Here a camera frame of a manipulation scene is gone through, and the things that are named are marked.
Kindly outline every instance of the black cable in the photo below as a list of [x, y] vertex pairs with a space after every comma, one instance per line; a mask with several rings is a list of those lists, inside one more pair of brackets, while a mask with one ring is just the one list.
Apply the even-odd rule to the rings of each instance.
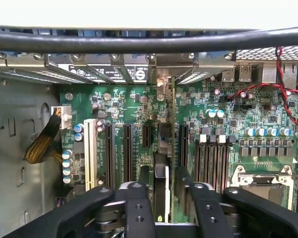
[[0, 32], [0, 51], [63, 54], [148, 54], [234, 51], [298, 45], [298, 27], [214, 36], [108, 38]]

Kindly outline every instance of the mounting hole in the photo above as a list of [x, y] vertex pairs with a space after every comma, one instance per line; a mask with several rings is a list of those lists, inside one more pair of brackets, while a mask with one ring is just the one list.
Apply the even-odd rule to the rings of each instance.
[[3, 86], [7, 86], [9, 84], [9, 82], [6, 81], [6, 80], [2, 80], [1, 83], [2, 83]]
[[137, 221], [137, 222], [143, 222], [143, 221], [144, 221], [144, 218], [141, 217], [141, 216], [137, 216], [137, 217], [136, 217], [136, 221]]
[[215, 217], [211, 217], [211, 222], [212, 223], [216, 223], [217, 222], [217, 220], [215, 219]]

